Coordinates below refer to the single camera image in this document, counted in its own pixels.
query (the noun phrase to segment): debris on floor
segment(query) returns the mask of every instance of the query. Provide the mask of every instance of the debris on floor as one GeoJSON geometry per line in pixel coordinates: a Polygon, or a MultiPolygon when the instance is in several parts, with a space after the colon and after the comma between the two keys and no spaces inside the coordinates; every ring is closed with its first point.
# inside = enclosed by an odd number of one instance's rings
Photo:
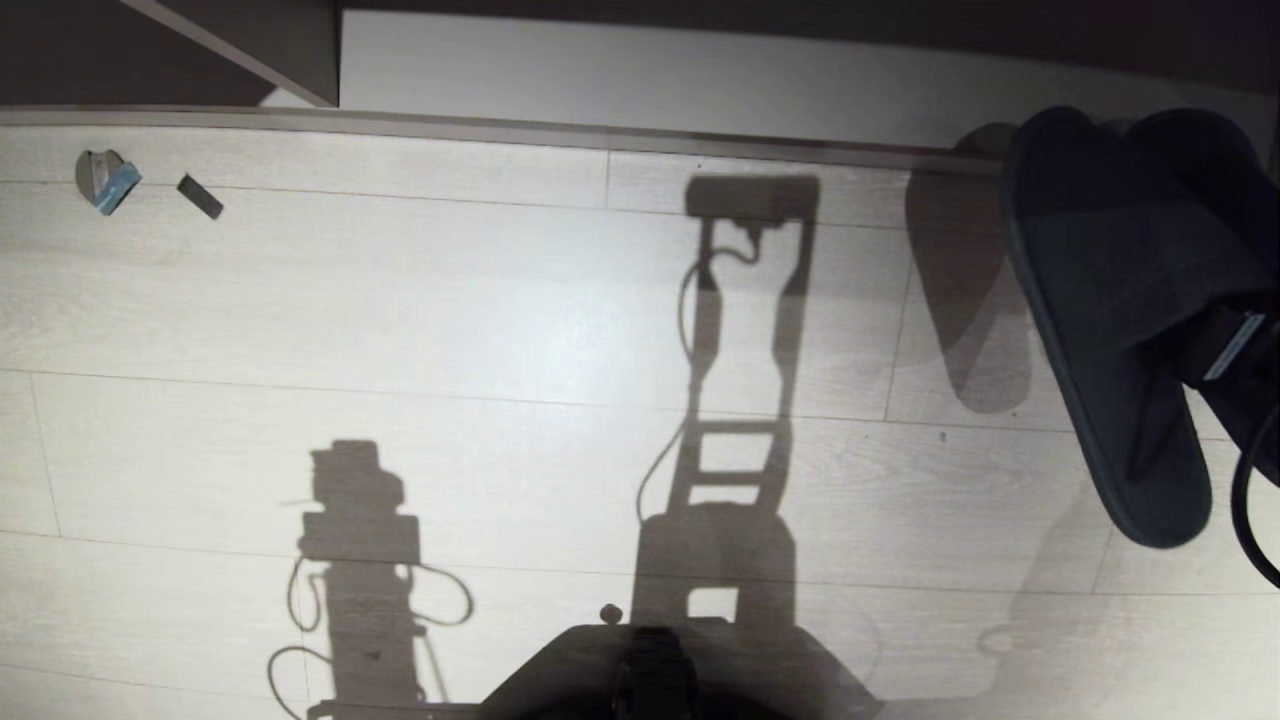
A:
{"type": "Polygon", "coordinates": [[[142,176],[133,163],[125,163],[115,150],[86,150],[76,163],[76,186],[97,211],[110,215],[142,176]]]}
{"type": "Polygon", "coordinates": [[[191,176],[183,176],[182,182],[178,183],[178,192],[191,200],[196,208],[204,210],[210,219],[216,220],[218,215],[223,214],[223,204],[191,176]]]}

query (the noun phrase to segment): blue object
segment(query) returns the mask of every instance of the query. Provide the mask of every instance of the blue object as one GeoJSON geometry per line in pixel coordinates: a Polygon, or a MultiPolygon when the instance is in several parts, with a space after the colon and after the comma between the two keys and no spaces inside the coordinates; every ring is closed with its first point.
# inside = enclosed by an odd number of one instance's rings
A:
{"type": "Polygon", "coordinates": [[[133,186],[138,184],[142,179],[142,174],[138,169],[133,167],[133,163],[123,163],[114,173],[108,176],[106,184],[99,191],[97,197],[93,199],[93,206],[97,211],[104,215],[110,215],[115,211],[115,206],[124,200],[124,196],[133,190],[133,186]]]}

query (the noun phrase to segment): slipper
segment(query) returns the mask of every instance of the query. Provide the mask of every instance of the slipper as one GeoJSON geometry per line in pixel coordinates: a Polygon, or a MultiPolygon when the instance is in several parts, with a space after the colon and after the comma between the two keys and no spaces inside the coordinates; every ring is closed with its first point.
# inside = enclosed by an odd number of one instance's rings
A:
{"type": "MultiPolygon", "coordinates": [[[[1235,123],[1208,110],[1166,110],[1129,128],[1124,142],[1164,167],[1244,242],[1272,278],[1280,278],[1280,191],[1235,123]]],[[[1277,401],[1274,383],[1262,389],[1219,382],[1198,389],[1240,447],[1277,401]]],[[[1254,468],[1280,486],[1280,427],[1272,436],[1262,443],[1254,468]]]]}
{"type": "Polygon", "coordinates": [[[1015,135],[1001,179],[1010,260],[1107,512],[1174,547],[1208,520],[1208,471],[1158,342],[1270,282],[1160,165],[1071,108],[1015,135]]]}

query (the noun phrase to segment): white wall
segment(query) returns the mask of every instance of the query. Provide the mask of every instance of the white wall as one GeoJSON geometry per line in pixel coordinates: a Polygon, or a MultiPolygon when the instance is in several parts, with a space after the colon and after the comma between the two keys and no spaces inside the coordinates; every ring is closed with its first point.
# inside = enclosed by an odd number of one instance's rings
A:
{"type": "Polygon", "coordinates": [[[1070,104],[1197,105],[1270,152],[1275,97],[1027,60],[854,42],[348,10],[346,110],[951,147],[1070,104]]]}

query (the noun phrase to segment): laminate flooring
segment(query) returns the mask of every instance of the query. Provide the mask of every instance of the laminate flooring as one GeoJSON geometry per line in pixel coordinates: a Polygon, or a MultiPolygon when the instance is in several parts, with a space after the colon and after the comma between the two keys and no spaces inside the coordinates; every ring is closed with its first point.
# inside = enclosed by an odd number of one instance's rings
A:
{"type": "Polygon", "coordinates": [[[6,127],[0,318],[5,719],[470,717],[675,598],[796,716],[1280,720],[1234,446],[1199,538],[1111,528],[989,179],[6,127]]]}

